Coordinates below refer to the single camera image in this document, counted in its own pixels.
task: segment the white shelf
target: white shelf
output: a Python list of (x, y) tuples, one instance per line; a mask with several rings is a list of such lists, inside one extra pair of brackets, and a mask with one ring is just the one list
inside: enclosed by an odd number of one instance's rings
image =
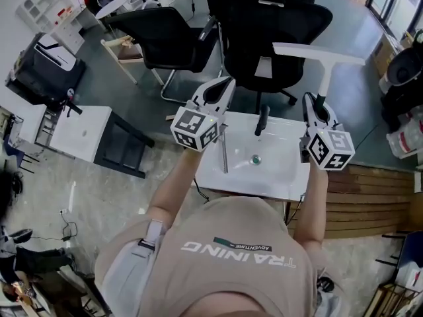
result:
[[(71, 8), (71, 12), (60, 18), (58, 13), (68, 8)], [(79, 12), (71, 0), (22, 0), (17, 8), (17, 15), (34, 33), (50, 34), (74, 54), (84, 42), (79, 35), (81, 25), (74, 20)]]

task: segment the white cube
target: white cube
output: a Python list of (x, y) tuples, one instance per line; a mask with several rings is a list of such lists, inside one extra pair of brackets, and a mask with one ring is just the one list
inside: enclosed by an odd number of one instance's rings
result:
[(354, 156), (350, 133), (346, 131), (309, 128), (307, 150), (322, 170), (342, 170)]
[(219, 136), (218, 118), (179, 107), (171, 131), (178, 144), (195, 151), (203, 151)]

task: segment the gray floor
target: gray floor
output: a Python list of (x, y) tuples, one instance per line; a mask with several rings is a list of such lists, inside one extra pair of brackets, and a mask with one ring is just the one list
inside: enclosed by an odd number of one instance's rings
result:
[[(77, 258), (79, 269), (93, 272), (99, 250), (140, 211), (147, 209), (153, 192), (174, 166), (182, 149), (173, 144), (158, 143), (146, 152), (142, 169), (148, 178), (142, 180), (120, 172), (46, 151), (40, 164), (30, 166), (35, 174), (24, 172), (24, 193), (7, 217), (7, 231), (32, 228), (33, 236), (61, 238), (65, 226), (60, 209), (68, 209), (67, 221), (77, 223), (78, 234), (69, 242), (33, 238), (23, 244), (32, 250), (68, 247)], [(210, 199), (216, 193), (203, 190)], [(183, 222), (204, 199), (191, 188), (176, 220)], [(280, 202), (269, 201), (283, 213)], [(340, 270), (344, 289), (352, 305), (351, 316), (362, 316), (377, 285), (392, 274), (389, 266), (374, 261), (399, 253), (399, 245), (380, 236), (326, 240), (328, 259)]]
[[(194, 0), (195, 17), (190, 26), (201, 27), (208, 20), (206, 0)], [(332, 75), (327, 102), (337, 113), (338, 119), (351, 133), (357, 147), (353, 162), (369, 166), (412, 170), (414, 157), (399, 160), (394, 157), (385, 138), (387, 127), (380, 116), (378, 74), (371, 53), (382, 35), (382, 29), (372, 14), (363, 6), (350, 0), (315, 0), (333, 13), (333, 21), (313, 44), (366, 58), (366, 65), (358, 67), (337, 65)], [(190, 0), (173, 4), (185, 19), (192, 16)], [(178, 105), (161, 100), (160, 86), (142, 63), (134, 64), (130, 71), (139, 81), (134, 85), (100, 45), (101, 38), (108, 38), (99, 27), (85, 34), (86, 42), (78, 53), (88, 65), (87, 72), (77, 89), (79, 103), (107, 105), (127, 121), (147, 133), (170, 133), (167, 115), (174, 114)], [(176, 74), (168, 94), (177, 98), (190, 98), (198, 85), (216, 77), (219, 56), (215, 48), (202, 73), (183, 71)], [(323, 68), (317, 61), (306, 60), (304, 75), (295, 86), (288, 88), (301, 98), (305, 91), (317, 92)], [(160, 71), (165, 80), (168, 71)], [(238, 88), (231, 110), (253, 113), (256, 93)], [(279, 118), (302, 120), (302, 107), (298, 102), (288, 106), (288, 98), (281, 94), (264, 94), (264, 103), (271, 105), (270, 115)]]

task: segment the strap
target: strap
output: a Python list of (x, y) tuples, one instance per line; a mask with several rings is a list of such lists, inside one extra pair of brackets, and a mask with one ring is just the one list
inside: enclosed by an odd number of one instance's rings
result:
[(116, 317), (137, 317), (159, 252), (162, 227), (163, 222), (151, 220), (146, 237), (127, 243), (104, 276), (99, 289)]
[(337, 317), (340, 314), (342, 299), (334, 293), (317, 289), (317, 309), (315, 317)]
[(158, 241), (161, 235), (162, 228), (163, 222), (152, 219), (148, 226), (147, 236), (145, 238), (142, 238), (138, 242), (138, 245), (154, 250), (156, 242)]

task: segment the white sink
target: white sink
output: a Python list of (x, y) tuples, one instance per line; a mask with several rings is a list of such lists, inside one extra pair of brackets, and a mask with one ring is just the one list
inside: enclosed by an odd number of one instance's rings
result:
[(299, 138), (305, 123), (269, 117), (260, 136), (258, 115), (226, 112), (228, 173), (223, 172), (221, 141), (205, 151), (196, 179), (203, 188), (299, 200), (305, 192), (309, 164), (301, 164)]

